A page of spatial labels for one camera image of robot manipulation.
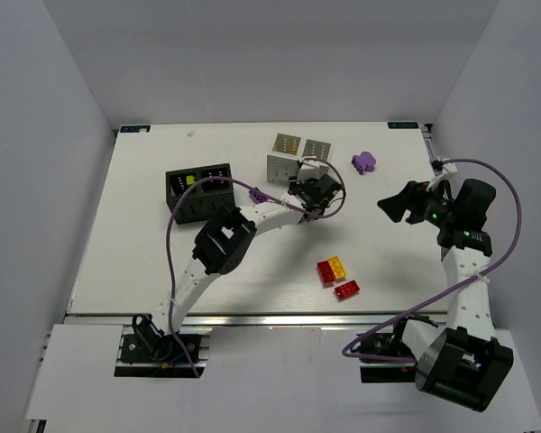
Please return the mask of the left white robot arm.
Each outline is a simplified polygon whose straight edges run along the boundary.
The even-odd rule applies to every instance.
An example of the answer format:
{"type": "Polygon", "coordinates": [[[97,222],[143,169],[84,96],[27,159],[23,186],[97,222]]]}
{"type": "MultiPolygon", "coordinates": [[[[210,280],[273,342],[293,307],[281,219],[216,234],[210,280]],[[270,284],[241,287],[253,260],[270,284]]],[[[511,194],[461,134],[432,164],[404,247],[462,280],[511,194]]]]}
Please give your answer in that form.
{"type": "Polygon", "coordinates": [[[333,216],[326,211],[339,193],[346,193],[344,182],[328,174],[308,180],[293,177],[288,190],[278,198],[262,193],[260,203],[221,205],[196,235],[180,277],[172,261],[170,237],[174,221],[170,220],[166,234],[170,292],[154,313],[133,317],[134,334],[150,355],[162,359],[179,342],[177,333],[189,311],[215,280],[241,264],[256,236],[333,216]]]}

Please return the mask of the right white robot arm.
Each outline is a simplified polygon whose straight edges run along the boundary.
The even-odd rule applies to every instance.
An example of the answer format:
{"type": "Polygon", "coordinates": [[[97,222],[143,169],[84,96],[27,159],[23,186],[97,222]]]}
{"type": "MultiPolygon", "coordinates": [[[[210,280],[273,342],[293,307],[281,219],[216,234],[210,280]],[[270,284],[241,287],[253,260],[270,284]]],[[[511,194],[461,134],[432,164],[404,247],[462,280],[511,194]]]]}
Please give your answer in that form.
{"type": "Polygon", "coordinates": [[[437,227],[450,290],[444,327],[411,313],[394,325],[388,347],[413,357],[419,391],[477,412],[488,408],[514,362],[495,336],[485,275],[492,246],[483,226],[495,197],[495,188],[481,180],[465,180],[456,196],[446,180],[434,187],[410,181],[377,203],[395,223],[437,227]]]}

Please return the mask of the white two-bin container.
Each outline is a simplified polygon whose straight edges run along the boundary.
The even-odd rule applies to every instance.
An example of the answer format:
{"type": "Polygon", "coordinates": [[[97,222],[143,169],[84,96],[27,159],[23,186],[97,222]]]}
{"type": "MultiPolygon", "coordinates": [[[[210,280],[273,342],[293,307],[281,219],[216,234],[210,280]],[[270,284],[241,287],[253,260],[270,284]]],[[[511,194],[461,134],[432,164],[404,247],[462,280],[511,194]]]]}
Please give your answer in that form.
{"type": "Polygon", "coordinates": [[[331,161],[334,146],[331,143],[277,134],[267,154],[266,179],[271,183],[288,184],[289,177],[297,177],[298,160],[331,161]]]}

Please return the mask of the purple lego figure piece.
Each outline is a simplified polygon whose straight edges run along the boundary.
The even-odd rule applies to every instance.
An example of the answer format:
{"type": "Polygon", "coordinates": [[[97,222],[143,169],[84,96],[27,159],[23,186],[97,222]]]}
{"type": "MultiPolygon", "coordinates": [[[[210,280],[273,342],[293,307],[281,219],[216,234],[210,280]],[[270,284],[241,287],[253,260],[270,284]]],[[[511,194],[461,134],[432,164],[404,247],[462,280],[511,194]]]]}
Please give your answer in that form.
{"type": "Polygon", "coordinates": [[[351,159],[351,164],[360,175],[374,171],[376,163],[377,160],[368,151],[355,154],[351,159]]]}

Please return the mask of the purple lego brick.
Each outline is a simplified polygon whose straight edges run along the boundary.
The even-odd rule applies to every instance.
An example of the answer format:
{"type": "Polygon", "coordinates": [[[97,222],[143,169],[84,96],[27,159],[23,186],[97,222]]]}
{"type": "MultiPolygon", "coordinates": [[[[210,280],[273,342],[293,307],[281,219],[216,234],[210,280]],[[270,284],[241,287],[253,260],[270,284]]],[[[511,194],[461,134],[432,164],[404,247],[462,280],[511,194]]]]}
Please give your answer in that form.
{"type": "Polygon", "coordinates": [[[258,188],[249,189],[249,197],[255,204],[261,204],[268,201],[267,196],[258,188]]]}

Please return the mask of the yellow lego brick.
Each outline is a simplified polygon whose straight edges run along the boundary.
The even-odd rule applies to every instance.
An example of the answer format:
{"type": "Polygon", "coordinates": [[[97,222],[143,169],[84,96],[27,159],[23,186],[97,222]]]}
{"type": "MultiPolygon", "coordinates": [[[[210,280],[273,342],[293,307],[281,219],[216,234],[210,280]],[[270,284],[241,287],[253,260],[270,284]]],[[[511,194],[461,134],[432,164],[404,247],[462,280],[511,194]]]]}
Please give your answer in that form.
{"type": "Polygon", "coordinates": [[[346,270],[338,256],[330,257],[327,261],[336,281],[342,280],[346,277],[346,270]]]}

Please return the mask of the right blue table label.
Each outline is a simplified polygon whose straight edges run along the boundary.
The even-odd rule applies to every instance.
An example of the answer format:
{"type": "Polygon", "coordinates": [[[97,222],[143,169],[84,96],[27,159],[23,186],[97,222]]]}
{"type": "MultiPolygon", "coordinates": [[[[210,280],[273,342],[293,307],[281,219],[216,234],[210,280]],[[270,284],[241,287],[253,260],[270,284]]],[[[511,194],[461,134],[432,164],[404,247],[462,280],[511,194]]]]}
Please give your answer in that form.
{"type": "Polygon", "coordinates": [[[418,129],[418,122],[387,122],[389,129],[418,129]]]}

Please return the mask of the blue table label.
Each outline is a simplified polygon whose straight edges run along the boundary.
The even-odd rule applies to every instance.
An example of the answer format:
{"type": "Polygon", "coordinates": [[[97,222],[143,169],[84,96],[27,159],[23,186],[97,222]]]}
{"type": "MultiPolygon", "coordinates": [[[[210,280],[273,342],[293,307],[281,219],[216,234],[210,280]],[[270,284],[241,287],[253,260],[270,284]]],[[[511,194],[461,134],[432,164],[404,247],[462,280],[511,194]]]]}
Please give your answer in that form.
{"type": "Polygon", "coordinates": [[[418,129],[418,122],[387,122],[389,129],[418,129]]]}
{"type": "Polygon", "coordinates": [[[149,125],[122,125],[119,129],[120,134],[145,134],[151,130],[149,125]]]}

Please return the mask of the red lego brick middle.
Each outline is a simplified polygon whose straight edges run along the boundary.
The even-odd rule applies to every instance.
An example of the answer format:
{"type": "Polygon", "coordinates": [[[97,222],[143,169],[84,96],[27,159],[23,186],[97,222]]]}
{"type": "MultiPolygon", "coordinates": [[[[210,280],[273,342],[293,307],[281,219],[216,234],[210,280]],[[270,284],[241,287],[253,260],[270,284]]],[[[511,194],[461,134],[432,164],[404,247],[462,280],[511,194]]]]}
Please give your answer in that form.
{"type": "Polygon", "coordinates": [[[322,261],[316,264],[316,269],[321,283],[324,286],[329,286],[336,281],[335,273],[329,263],[329,261],[322,261]]]}

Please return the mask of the red lego brick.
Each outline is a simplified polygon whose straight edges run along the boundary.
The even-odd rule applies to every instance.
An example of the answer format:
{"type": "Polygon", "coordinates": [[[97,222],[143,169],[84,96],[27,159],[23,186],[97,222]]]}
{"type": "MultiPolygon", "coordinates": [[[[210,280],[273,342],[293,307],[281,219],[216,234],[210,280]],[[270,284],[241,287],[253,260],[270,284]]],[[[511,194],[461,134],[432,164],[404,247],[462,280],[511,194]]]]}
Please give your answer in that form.
{"type": "Polygon", "coordinates": [[[360,292],[360,287],[355,280],[347,281],[335,287],[335,296],[339,301],[351,298],[360,292]]]}
{"type": "Polygon", "coordinates": [[[329,261],[322,261],[316,264],[316,269],[321,283],[324,286],[329,286],[336,281],[335,273],[329,263],[329,261]]]}

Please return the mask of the red lego brick lower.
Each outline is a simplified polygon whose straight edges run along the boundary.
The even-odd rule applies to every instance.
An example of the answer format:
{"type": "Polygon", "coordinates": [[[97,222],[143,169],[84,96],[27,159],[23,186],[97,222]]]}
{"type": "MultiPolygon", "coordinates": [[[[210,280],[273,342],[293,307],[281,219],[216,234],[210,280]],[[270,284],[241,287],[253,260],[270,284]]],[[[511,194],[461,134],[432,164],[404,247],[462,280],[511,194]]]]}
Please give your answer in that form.
{"type": "Polygon", "coordinates": [[[355,280],[347,281],[335,287],[335,296],[339,301],[351,298],[360,292],[360,287],[355,280]]]}

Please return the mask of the black two-bin container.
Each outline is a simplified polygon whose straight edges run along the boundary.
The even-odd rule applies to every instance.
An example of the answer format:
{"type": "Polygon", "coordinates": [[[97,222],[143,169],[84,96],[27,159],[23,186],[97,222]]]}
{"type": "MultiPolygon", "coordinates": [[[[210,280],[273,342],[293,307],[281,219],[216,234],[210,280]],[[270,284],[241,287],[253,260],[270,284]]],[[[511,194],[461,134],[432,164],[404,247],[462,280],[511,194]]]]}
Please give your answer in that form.
{"type": "MultiPolygon", "coordinates": [[[[188,175],[193,175],[196,183],[211,177],[232,177],[229,163],[167,171],[165,173],[166,203],[170,211],[174,210],[182,195],[196,184],[187,184],[188,175]]],[[[209,180],[189,193],[175,215],[175,222],[177,225],[185,225],[207,221],[222,205],[235,206],[233,185],[225,180],[209,180]]]]}

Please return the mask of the left blue table label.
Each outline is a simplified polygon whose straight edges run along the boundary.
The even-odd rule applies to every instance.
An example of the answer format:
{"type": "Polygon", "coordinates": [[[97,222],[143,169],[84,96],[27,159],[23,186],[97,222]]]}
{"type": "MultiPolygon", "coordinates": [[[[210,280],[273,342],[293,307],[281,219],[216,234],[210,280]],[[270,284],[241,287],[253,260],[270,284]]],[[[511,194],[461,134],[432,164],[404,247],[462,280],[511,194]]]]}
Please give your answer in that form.
{"type": "Polygon", "coordinates": [[[119,129],[120,134],[145,134],[151,130],[149,125],[122,125],[119,129]]]}

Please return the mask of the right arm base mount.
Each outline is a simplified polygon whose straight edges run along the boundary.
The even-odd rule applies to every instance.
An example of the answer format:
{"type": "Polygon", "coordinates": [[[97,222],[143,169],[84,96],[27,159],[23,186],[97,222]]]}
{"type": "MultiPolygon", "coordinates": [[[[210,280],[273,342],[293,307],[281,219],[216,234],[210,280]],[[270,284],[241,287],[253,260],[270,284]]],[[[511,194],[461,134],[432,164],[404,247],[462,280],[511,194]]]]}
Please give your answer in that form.
{"type": "MultiPolygon", "coordinates": [[[[417,358],[402,341],[407,324],[410,323],[422,325],[425,331],[438,329],[436,322],[429,316],[413,314],[394,324],[391,332],[376,333],[369,336],[352,352],[362,356],[379,355],[407,358],[409,361],[415,361],[417,358]]],[[[362,363],[360,366],[361,383],[363,384],[415,382],[416,367],[410,363],[377,361],[364,357],[360,361],[362,363]]]]}

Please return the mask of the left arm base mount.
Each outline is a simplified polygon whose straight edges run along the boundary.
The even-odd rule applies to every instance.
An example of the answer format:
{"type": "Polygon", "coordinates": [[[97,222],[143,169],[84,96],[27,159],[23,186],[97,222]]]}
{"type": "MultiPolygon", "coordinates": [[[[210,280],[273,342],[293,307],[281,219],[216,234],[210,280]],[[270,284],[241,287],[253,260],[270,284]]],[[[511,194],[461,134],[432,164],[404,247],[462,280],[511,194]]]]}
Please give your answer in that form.
{"type": "Polygon", "coordinates": [[[206,368],[209,335],[158,329],[152,315],[135,315],[121,336],[114,377],[197,379],[206,368]]]}

